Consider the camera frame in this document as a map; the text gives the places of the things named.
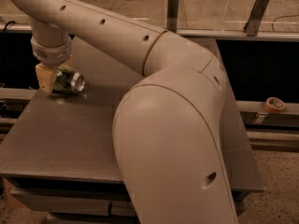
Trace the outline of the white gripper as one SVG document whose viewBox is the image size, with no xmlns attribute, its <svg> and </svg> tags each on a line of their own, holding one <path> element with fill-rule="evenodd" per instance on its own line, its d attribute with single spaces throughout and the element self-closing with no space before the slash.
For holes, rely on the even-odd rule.
<svg viewBox="0 0 299 224">
<path fill-rule="evenodd" d="M 52 94 L 58 74 L 58 68 L 54 66 L 59 66 L 65 62 L 64 66 L 66 69 L 72 68 L 72 56 L 70 55 L 72 48 L 71 38 L 68 37 L 65 44 L 51 48 L 38 44 L 32 37 L 31 45 L 34 56 L 41 61 L 36 66 L 39 89 L 46 94 Z"/>
</svg>

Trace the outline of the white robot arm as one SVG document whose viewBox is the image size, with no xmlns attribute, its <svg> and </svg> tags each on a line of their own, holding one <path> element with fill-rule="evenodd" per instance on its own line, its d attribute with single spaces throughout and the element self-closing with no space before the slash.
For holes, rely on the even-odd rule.
<svg viewBox="0 0 299 224">
<path fill-rule="evenodd" d="M 141 224 L 238 224 L 221 151 L 228 82 L 209 50 L 79 0 L 11 0 L 31 20 L 42 91 L 72 35 L 143 76 L 122 98 L 113 145 Z"/>
</svg>

